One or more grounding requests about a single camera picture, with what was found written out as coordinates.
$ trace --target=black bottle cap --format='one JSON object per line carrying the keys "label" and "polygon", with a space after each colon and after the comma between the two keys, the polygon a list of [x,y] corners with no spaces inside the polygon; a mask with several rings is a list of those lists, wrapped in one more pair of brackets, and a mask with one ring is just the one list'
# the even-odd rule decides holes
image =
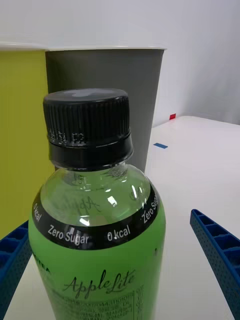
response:
{"label": "black bottle cap", "polygon": [[43,100],[49,158],[56,167],[103,170],[133,153],[128,94],[119,89],[74,89]]}

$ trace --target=blue plastic part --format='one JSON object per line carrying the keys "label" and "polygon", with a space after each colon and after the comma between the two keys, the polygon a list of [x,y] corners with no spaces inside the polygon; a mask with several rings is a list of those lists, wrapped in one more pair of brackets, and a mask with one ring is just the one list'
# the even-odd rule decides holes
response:
{"label": "blue plastic part", "polygon": [[0,320],[8,310],[31,254],[28,221],[0,240]]}
{"label": "blue plastic part", "polygon": [[198,210],[190,225],[207,257],[235,320],[240,320],[240,240]]}

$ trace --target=white table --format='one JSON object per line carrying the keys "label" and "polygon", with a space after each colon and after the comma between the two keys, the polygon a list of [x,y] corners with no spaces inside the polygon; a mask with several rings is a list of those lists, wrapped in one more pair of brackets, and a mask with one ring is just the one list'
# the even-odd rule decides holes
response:
{"label": "white table", "polygon": [[[183,116],[152,129],[146,174],[167,220],[155,320],[234,320],[190,213],[198,209],[240,238],[240,126]],[[32,258],[4,318],[13,319],[55,319]]]}

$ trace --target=white wall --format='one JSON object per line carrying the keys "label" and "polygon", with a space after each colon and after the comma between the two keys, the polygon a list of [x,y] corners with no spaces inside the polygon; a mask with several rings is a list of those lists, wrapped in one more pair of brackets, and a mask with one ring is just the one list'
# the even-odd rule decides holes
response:
{"label": "white wall", "polygon": [[153,125],[240,123],[239,15],[239,0],[1,0],[0,41],[167,48]]}

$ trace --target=yellow bin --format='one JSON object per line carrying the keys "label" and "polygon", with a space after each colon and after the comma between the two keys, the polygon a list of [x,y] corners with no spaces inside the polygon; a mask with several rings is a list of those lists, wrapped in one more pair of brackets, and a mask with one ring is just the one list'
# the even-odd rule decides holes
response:
{"label": "yellow bin", "polygon": [[54,171],[43,114],[47,93],[45,50],[0,42],[0,239],[28,219]]}

